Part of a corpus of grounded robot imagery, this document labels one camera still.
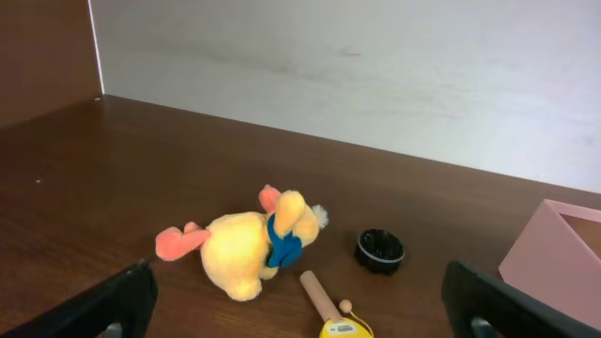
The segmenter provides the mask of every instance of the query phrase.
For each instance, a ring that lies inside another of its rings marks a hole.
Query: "pink box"
[[[599,244],[601,211],[545,200],[499,272],[509,285],[601,330]]]

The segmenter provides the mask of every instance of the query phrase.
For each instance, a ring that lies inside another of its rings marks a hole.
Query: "wooden table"
[[[307,269],[378,337],[450,336],[449,260],[496,271],[543,198],[601,206],[593,193],[107,96],[0,131],[0,330],[152,257],[168,226],[260,210],[266,183],[300,190],[331,224],[249,302],[214,286],[197,253],[153,259],[148,337],[317,337]],[[355,262],[371,227],[408,247],[392,277]]]

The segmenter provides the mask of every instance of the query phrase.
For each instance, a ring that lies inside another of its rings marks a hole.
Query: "dark wood surface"
[[[0,127],[99,94],[86,0],[0,1]]]
[[[448,337],[449,260],[494,273],[543,198],[601,205],[593,193],[114,97],[0,131],[0,163],[0,330],[153,256],[168,226],[259,210],[269,183],[322,204],[329,227],[249,302],[214,286],[197,253],[154,259],[148,337],[317,337],[307,269],[378,337]],[[408,247],[392,277],[353,258],[371,227]]]

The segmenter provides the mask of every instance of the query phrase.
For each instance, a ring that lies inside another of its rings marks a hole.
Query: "blue scarf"
[[[302,242],[300,238],[292,235],[292,231],[284,238],[279,238],[273,228],[274,222],[275,213],[267,220],[267,232],[273,245],[273,252],[268,259],[267,266],[269,268],[285,268],[301,257]]]

